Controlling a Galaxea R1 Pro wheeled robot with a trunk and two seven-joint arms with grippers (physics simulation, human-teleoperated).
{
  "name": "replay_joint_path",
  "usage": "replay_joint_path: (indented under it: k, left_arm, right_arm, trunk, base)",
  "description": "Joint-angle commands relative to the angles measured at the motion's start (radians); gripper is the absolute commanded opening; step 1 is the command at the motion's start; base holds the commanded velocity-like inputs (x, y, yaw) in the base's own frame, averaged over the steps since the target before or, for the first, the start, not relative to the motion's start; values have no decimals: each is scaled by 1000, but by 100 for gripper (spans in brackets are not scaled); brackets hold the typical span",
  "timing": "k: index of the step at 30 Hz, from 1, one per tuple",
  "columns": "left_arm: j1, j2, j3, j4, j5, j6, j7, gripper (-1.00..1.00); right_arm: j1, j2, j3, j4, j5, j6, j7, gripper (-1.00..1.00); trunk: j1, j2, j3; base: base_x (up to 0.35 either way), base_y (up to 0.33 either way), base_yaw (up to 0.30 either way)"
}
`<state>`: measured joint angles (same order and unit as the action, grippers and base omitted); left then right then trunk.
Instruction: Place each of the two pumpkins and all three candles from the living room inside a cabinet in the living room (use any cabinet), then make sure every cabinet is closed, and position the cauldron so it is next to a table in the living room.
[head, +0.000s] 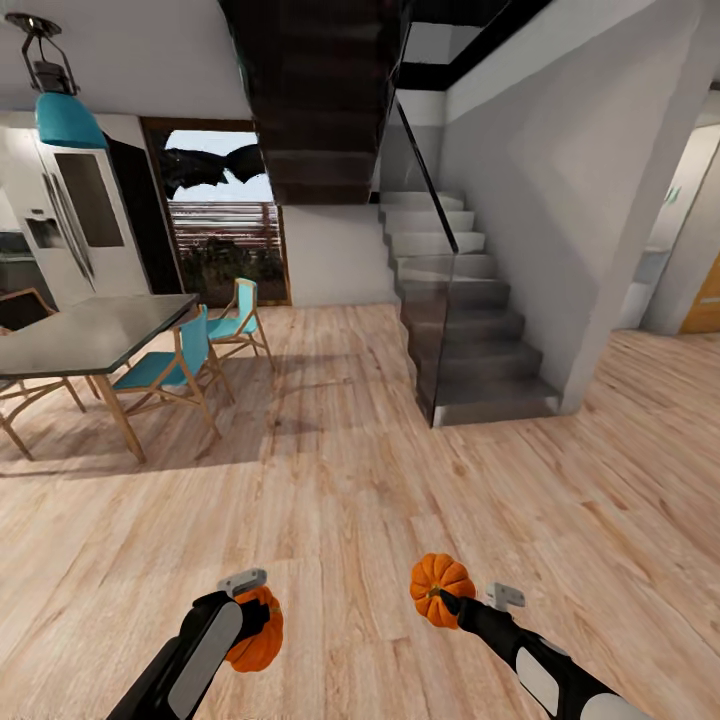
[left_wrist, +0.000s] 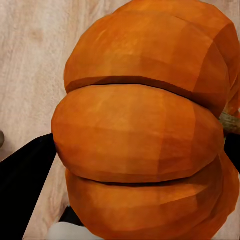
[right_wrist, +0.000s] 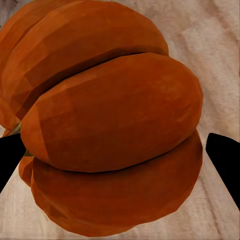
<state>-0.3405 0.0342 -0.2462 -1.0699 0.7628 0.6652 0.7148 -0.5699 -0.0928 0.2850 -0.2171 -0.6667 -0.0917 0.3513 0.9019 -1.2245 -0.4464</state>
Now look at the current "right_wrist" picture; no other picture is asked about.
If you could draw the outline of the pumpkin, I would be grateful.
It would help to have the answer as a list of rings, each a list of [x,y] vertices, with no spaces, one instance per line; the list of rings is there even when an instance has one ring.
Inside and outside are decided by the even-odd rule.
[[[0,28],[2,138],[66,231],[108,237],[176,212],[203,164],[198,77],[114,1],[35,0]]]

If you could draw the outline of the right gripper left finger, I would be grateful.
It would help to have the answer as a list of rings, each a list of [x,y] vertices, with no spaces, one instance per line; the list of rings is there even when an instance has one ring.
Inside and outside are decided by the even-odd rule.
[[[26,148],[21,140],[21,133],[0,138],[0,193],[25,152]]]

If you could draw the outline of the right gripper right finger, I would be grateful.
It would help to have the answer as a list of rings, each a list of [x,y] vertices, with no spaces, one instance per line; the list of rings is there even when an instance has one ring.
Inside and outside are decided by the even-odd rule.
[[[240,143],[210,133],[205,150],[240,210]]]

